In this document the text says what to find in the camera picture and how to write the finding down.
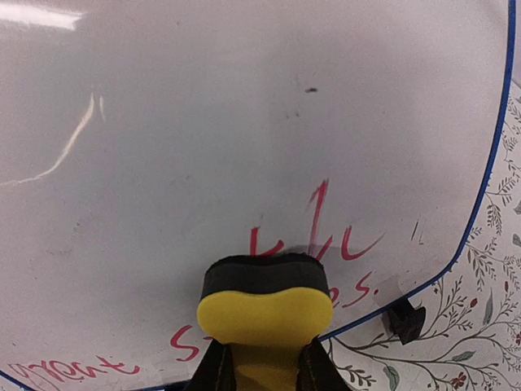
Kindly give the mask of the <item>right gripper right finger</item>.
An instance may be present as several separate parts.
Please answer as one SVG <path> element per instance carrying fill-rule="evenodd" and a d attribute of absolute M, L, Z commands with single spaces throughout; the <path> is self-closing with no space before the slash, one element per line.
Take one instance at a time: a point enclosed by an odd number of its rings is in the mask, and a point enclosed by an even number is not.
<path fill-rule="evenodd" d="M 314 337 L 300 352 L 296 391 L 351 391 L 321 342 Z"/>

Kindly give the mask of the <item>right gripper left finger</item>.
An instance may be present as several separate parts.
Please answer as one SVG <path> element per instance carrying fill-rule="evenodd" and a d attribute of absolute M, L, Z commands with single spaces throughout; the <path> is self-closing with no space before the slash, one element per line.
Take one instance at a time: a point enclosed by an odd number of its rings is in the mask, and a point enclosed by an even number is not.
<path fill-rule="evenodd" d="M 229 345 L 212 340 L 185 391 L 236 391 L 234 362 Z"/>

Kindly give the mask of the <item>yellow black eraser sponge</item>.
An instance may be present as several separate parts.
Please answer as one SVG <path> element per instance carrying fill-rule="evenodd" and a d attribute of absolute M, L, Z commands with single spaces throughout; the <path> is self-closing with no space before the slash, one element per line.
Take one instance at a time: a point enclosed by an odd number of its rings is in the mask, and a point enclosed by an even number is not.
<path fill-rule="evenodd" d="M 296 390 L 300 352 L 332 316 L 324 268 L 305 253 L 215 262 L 197 308 L 201 329 L 231 348 L 237 390 Z"/>

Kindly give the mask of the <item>small blue-framed whiteboard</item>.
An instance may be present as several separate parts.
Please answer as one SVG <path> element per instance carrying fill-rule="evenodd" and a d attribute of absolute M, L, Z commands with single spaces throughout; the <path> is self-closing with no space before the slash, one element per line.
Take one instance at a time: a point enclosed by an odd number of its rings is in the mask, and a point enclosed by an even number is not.
<path fill-rule="evenodd" d="M 190 376 L 206 269 L 308 253 L 331 336 L 458 259 L 501 138 L 513 1 L 4 1 L 1 377 Z"/>

